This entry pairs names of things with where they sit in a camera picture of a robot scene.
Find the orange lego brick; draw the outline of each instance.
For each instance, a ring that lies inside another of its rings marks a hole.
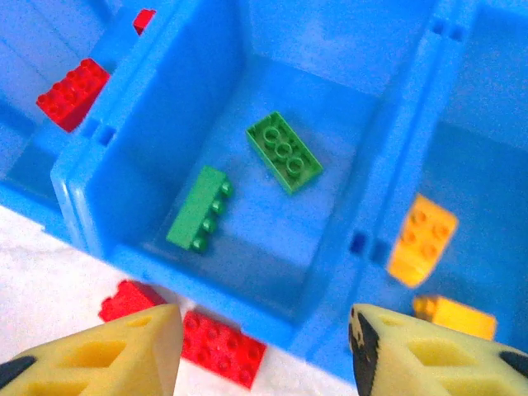
[[[441,295],[421,296],[414,299],[412,306],[417,318],[489,341],[495,337],[494,316],[452,299]]]
[[[408,287],[420,285],[440,260],[457,224],[451,212],[418,194],[392,252],[390,275]]]

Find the green 1x4 brick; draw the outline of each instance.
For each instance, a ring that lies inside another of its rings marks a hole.
[[[168,231],[167,241],[186,250],[203,252],[207,234],[215,231],[216,220],[225,209],[224,201],[231,194],[233,186],[225,173],[203,167]]]
[[[258,155],[289,194],[323,170],[323,166],[277,111],[257,122],[246,134]]]

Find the blue plastic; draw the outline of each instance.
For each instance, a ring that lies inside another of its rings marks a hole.
[[[2,31],[1,204],[346,380],[355,302],[410,314],[442,294],[528,350],[524,1],[41,3],[0,11],[36,40]],[[68,135],[34,101],[88,55],[111,79]],[[272,111],[324,167],[294,196],[244,134]],[[236,194],[198,255],[165,236],[204,165]],[[417,192],[460,226],[410,290],[384,267]]]

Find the yellow lego brick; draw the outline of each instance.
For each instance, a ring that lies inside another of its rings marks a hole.
[[[360,396],[526,396],[528,355],[368,304],[349,341]]]
[[[35,362],[0,396],[172,396],[182,339],[179,308],[159,305],[21,353],[12,366]]]
[[[497,320],[494,316],[452,299],[440,295],[422,296],[414,299],[412,306],[417,318],[485,340],[495,337]]]
[[[392,252],[390,275],[408,287],[420,285],[440,260],[457,224],[452,213],[418,194]]]

